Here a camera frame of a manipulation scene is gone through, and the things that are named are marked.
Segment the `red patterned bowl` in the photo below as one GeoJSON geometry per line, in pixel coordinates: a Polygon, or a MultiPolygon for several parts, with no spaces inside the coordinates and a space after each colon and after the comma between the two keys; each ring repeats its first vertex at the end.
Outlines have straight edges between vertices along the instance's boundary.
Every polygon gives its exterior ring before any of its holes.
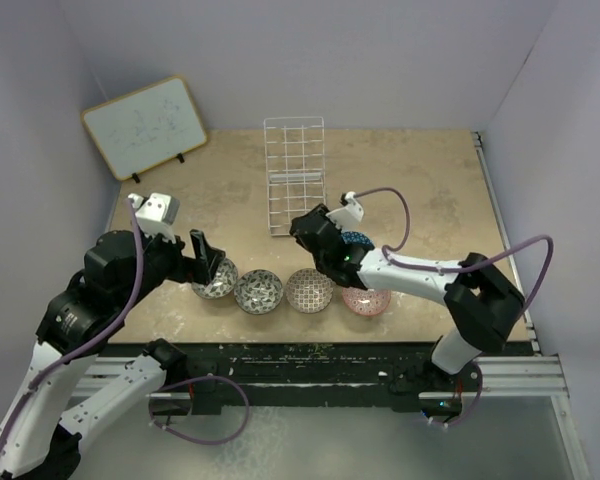
{"type": "Polygon", "coordinates": [[[380,315],[387,309],[391,302],[391,292],[389,290],[344,288],[342,298],[344,304],[353,313],[372,317],[380,315]]]}

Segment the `white wire dish rack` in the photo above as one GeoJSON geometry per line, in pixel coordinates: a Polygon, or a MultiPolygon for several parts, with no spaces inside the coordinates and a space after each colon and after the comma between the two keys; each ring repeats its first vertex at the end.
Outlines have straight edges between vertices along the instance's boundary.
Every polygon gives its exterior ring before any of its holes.
{"type": "Polygon", "coordinates": [[[291,221],[326,201],[325,125],[320,116],[263,121],[269,234],[289,234],[291,221]]]}

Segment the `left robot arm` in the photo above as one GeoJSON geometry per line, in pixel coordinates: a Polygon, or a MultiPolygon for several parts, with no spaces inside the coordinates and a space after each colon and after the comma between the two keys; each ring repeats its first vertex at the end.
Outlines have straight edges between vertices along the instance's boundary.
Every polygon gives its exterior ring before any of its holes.
{"type": "Polygon", "coordinates": [[[26,376],[0,423],[0,479],[67,479],[94,440],[159,388],[174,392],[187,377],[187,356],[164,339],[150,342],[125,373],[70,407],[80,379],[130,310],[166,280],[207,285],[226,254],[200,230],[181,239],[131,231],[102,235],[84,267],[53,298],[36,332],[26,376]]]}

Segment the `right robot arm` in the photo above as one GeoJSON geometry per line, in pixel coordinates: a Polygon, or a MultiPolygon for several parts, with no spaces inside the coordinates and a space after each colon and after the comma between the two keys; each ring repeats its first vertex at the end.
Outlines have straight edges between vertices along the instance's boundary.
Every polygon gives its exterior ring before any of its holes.
{"type": "Polygon", "coordinates": [[[482,265],[486,258],[476,253],[455,262],[391,258],[364,242],[346,242],[343,233],[363,216],[357,201],[335,210],[320,204],[291,220],[290,235],[311,254],[316,269],[343,288],[389,290],[446,307],[454,326],[436,343],[424,376],[432,389],[447,391],[478,355],[502,350],[524,297],[495,265],[482,265]]]}

